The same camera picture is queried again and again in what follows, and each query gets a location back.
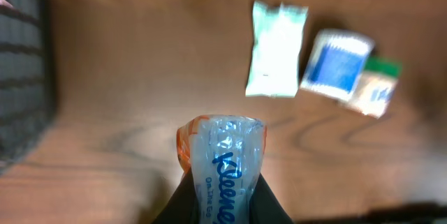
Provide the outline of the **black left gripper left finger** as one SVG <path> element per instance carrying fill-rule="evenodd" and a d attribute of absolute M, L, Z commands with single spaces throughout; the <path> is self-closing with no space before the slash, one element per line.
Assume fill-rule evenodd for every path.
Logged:
<path fill-rule="evenodd" d="M 200 209 L 193 175 L 189 170 L 152 224 L 199 224 Z"/>

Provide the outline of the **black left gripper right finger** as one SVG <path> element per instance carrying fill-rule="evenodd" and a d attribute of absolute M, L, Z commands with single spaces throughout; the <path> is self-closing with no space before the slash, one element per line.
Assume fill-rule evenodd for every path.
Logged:
<path fill-rule="evenodd" d="M 250 224 L 293 224 L 263 175 L 260 175 L 249 202 Z"/>

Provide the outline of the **orange Kleenex tissue pack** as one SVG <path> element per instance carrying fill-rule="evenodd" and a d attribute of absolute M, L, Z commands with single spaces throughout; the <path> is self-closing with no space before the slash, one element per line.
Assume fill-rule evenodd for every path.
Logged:
<path fill-rule="evenodd" d="M 191 172 L 201 223 L 248 223 L 261 173 L 266 125 L 249 117 L 201 115 L 177 130 L 177 156 Z"/>

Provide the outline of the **mint green wipes pack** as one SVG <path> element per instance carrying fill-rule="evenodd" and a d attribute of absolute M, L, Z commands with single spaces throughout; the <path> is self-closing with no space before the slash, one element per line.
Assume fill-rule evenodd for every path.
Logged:
<path fill-rule="evenodd" d="M 307 7 L 254 2 L 254 44 L 245 96 L 295 97 L 307 15 Z"/>

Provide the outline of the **white blue label jar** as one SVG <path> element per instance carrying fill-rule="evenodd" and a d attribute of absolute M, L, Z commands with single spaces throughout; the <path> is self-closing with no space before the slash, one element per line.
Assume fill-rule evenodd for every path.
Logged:
<path fill-rule="evenodd" d="M 357 86 L 375 42 L 342 29 L 322 29 L 314 41 L 300 88 L 348 101 Z"/>

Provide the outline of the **green lid jar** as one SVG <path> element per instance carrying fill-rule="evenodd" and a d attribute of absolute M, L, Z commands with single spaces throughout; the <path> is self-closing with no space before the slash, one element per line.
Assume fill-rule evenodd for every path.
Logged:
<path fill-rule="evenodd" d="M 363 115 L 380 118 L 390 103 L 402 66 L 380 57 L 370 57 L 352 97 L 343 106 Z"/>

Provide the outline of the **grey plastic mesh basket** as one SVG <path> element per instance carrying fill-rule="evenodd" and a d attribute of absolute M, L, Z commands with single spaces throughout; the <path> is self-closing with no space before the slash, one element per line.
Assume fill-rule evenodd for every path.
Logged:
<path fill-rule="evenodd" d="M 1 0 L 1 171 L 36 148 L 57 110 L 50 0 Z"/>

